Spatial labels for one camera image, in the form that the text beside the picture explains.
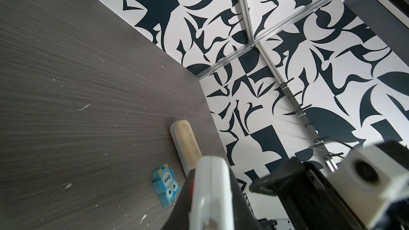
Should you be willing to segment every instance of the gray wood grain surface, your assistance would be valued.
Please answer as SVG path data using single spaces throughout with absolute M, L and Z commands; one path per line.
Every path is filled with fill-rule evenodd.
M 98 0 L 0 0 L 0 87 L 0 229 L 159 229 L 172 122 L 225 155 L 196 76 Z

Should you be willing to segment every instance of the blue owl eraser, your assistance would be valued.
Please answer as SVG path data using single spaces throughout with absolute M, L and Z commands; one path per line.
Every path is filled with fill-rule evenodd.
M 180 192 L 180 187 L 175 180 L 175 173 L 168 164 L 164 164 L 152 173 L 152 177 L 155 181 L 152 184 L 153 189 L 159 194 L 163 207 L 169 207 L 172 200 L 176 198 L 176 194 Z

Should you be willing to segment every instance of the scratch mark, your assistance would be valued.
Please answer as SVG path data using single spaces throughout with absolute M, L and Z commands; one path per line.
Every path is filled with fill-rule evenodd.
M 142 220 L 144 220 L 146 218 L 146 214 L 142 217 L 140 224 L 142 224 Z
M 83 107 L 82 109 L 79 109 L 78 111 L 83 110 L 84 108 L 88 107 L 89 105 L 91 105 L 91 103 L 90 103 L 90 104 L 88 104 L 88 105 L 86 105 L 86 106 L 85 106 L 85 107 Z

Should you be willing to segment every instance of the camera lens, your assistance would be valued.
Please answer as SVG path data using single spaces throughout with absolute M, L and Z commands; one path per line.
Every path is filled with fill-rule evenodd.
M 375 169 L 367 162 L 358 160 L 354 166 L 356 173 L 366 182 L 376 184 L 379 181 L 378 173 L 376 173 Z

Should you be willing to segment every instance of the white debris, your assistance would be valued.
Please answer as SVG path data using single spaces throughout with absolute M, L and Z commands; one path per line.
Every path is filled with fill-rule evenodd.
M 91 103 L 90 103 L 90 104 L 88 104 L 88 105 L 86 105 L 86 106 L 85 106 L 85 107 L 83 107 L 82 109 L 79 109 L 78 111 L 83 110 L 84 108 L 88 107 L 89 105 L 91 105 Z
M 144 219 L 146 218 L 146 216 L 147 216 L 147 215 L 145 214 L 145 215 L 142 217 L 141 222 L 140 222 L 141 224 L 142 224 L 142 220 L 144 220 Z

